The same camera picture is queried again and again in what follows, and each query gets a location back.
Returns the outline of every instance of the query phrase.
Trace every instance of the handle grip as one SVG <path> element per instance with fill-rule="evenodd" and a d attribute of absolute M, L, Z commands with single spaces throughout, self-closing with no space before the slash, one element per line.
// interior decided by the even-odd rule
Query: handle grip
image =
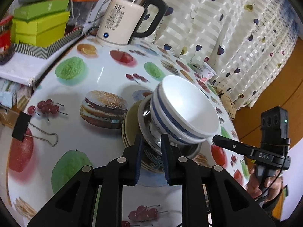
<path fill-rule="evenodd" d="M 158 13 L 155 16 L 154 20 L 152 21 L 151 25 L 145 32 L 134 32 L 133 37 L 148 37 L 152 35 L 152 33 L 157 29 L 158 24 L 162 20 L 163 16 L 166 13 L 166 10 L 168 9 L 168 6 L 166 3 L 162 0 L 146 0 L 144 7 L 145 9 L 148 8 L 149 5 L 154 5 L 158 8 Z"/>
<path fill-rule="evenodd" d="M 268 177 L 275 176 L 275 173 L 276 173 L 275 170 L 267 169 L 264 166 L 261 165 L 255 166 L 255 177 L 259 181 L 260 183 L 259 189 L 262 191 L 262 197 L 257 200 L 260 207 L 263 206 L 264 201 L 266 200 L 268 195 L 268 190 L 266 191 L 267 187 L 265 187 L 265 180 Z"/>

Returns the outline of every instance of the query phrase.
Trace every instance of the wooden cabinet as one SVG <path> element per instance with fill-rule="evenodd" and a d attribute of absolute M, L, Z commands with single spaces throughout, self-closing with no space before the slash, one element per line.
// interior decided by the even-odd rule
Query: wooden cabinet
<path fill-rule="evenodd" d="M 255 105 L 241 108 L 233 120 L 241 142 L 260 146 L 261 113 L 280 106 L 288 111 L 291 147 L 303 137 L 303 41 L 298 39 L 287 64 L 264 90 Z"/>

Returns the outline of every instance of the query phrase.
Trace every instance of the striped box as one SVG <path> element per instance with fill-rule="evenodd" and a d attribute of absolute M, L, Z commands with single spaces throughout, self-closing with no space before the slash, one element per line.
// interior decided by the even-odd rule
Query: striped box
<path fill-rule="evenodd" d="M 15 47 L 15 51 L 18 53 L 27 54 L 30 56 L 34 56 L 46 60 L 58 49 L 63 47 L 65 44 L 69 43 L 70 41 L 72 41 L 77 37 L 80 37 L 82 33 L 83 33 L 83 26 L 67 34 L 63 38 L 59 39 L 58 41 L 48 46 L 47 48 L 31 46 L 28 44 L 14 44 L 14 47 Z"/>

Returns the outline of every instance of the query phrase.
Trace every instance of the white shelf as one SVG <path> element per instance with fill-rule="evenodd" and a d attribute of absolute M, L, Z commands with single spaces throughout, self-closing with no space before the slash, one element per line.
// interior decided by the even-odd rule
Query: white shelf
<path fill-rule="evenodd" d="M 47 60 L 15 53 L 9 62 L 0 66 L 0 77 L 20 84 L 32 86 L 33 83 L 42 76 L 46 69 L 55 62 L 58 56 L 78 39 L 79 37 L 64 45 Z"/>

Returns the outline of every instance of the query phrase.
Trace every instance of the screw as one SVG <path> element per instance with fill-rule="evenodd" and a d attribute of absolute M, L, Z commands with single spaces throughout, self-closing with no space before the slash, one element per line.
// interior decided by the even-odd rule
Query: screw
<path fill-rule="evenodd" d="M 119 163 L 124 163 L 124 162 L 126 162 L 126 158 L 125 158 L 125 157 L 119 157 L 119 158 L 117 159 L 117 162 L 119 162 Z"/>
<path fill-rule="evenodd" d="M 187 161 L 187 158 L 184 157 L 184 156 L 180 156 L 180 157 L 178 158 L 178 160 L 179 160 L 180 162 L 186 162 L 186 161 Z"/>
<path fill-rule="evenodd" d="M 82 167 L 82 171 L 84 172 L 84 173 L 87 173 L 87 172 L 89 172 L 91 170 L 91 167 L 90 166 L 84 166 L 84 167 Z"/>
<path fill-rule="evenodd" d="M 221 172 L 223 170 L 223 168 L 220 165 L 215 165 L 214 170 L 217 171 L 217 172 Z"/>

